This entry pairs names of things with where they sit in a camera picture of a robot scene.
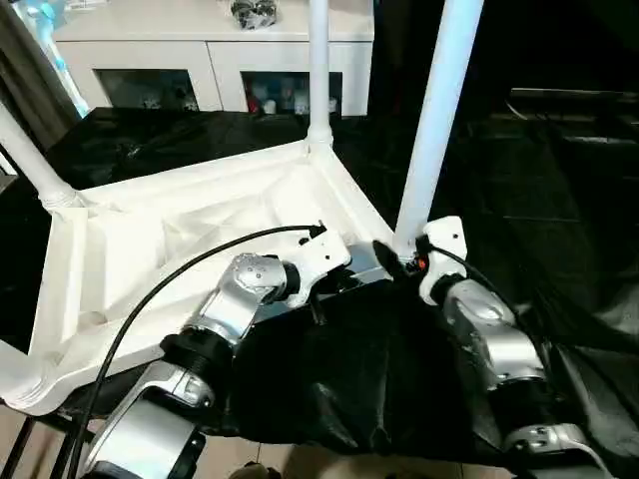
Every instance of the black cloth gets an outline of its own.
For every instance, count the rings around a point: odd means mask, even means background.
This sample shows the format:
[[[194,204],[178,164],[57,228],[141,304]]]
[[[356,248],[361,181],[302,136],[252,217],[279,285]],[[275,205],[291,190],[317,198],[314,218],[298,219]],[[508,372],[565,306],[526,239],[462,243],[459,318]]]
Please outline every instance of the black cloth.
[[[392,227],[414,132],[414,119],[333,119],[335,151]],[[287,117],[96,110],[49,158],[74,187],[87,188],[305,133],[304,122]],[[463,125],[451,140],[431,217],[462,217],[468,259],[525,306],[521,321],[558,394],[613,473],[636,477],[638,147],[632,131],[608,131],[605,141],[601,135],[596,126],[567,123]],[[14,185],[0,196],[0,222],[13,219],[2,245],[13,238],[14,263],[23,267],[22,282],[5,272],[0,290],[3,304],[22,301],[12,318],[28,335],[48,224],[26,190]],[[14,198],[19,202],[5,206]],[[31,238],[20,244],[23,232]],[[416,290],[381,282],[321,304],[326,325],[302,309],[254,328],[238,353],[225,414],[207,418],[210,432],[502,464],[472,367],[459,367],[441,318]],[[26,344],[16,331],[3,337]],[[99,412],[137,374],[111,378]],[[76,391],[65,409],[77,410],[85,397]]]

